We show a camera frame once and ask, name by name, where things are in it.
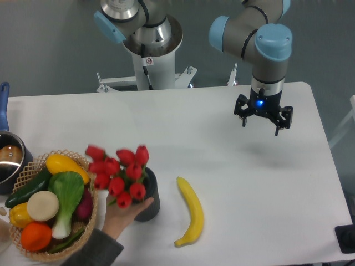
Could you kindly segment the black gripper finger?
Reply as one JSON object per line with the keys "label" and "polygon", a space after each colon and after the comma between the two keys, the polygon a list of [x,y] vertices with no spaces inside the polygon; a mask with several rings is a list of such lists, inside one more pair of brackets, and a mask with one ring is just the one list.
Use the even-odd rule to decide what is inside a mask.
{"label": "black gripper finger", "polygon": [[275,136],[278,136],[280,130],[289,129],[291,127],[292,118],[292,106],[279,106],[276,111],[270,112],[270,121],[276,126]]}
{"label": "black gripper finger", "polygon": [[234,115],[238,116],[242,120],[242,126],[247,124],[247,118],[254,115],[254,108],[250,107],[249,99],[240,94],[236,100]]}

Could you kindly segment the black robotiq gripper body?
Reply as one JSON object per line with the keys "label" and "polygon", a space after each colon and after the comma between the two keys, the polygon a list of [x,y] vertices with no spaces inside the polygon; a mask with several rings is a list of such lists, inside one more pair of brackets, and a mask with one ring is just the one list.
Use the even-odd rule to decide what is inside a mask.
{"label": "black robotiq gripper body", "polygon": [[260,95],[253,88],[250,90],[250,98],[247,103],[247,116],[257,115],[266,118],[279,119],[280,100],[282,92],[275,95]]}

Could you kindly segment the grey sleeved forearm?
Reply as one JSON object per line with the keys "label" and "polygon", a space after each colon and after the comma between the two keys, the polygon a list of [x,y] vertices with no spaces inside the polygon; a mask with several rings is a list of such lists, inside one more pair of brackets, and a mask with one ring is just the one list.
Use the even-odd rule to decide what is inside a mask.
{"label": "grey sleeved forearm", "polygon": [[116,239],[99,229],[94,229],[83,247],[74,252],[61,265],[112,265],[124,250],[124,246]]}

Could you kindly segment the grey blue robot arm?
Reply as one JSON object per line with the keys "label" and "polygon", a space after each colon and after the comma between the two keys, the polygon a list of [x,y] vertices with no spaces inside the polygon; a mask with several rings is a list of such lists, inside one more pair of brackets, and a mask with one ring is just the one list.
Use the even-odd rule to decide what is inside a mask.
{"label": "grey blue robot arm", "polygon": [[[277,131],[288,129],[293,108],[281,106],[283,84],[292,53],[292,33],[279,20],[289,1],[243,1],[236,18],[220,16],[209,30],[209,43],[252,65],[250,96],[239,95],[234,114],[242,121],[256,115]],[[175,52],[183,34],[164,1],[101,1],[94,21],[110,41],[123,44],[134,62],[139,90],[173,89]]]}

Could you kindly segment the bare human hand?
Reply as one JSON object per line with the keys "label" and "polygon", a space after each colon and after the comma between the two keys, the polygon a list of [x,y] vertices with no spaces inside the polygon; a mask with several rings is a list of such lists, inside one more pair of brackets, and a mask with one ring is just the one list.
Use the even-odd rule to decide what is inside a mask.
{"label": "bare human hand", "polygon": [[106,198],[106,213],[102,232],[117,240],[123,230],[131,224],[135,217],[142,211],[146,210],[153,202],[152,197],[146,199],[144,202],[129,206],[128,208],[119,208],[117,205],[109,205],[114,197],[108,195]]}

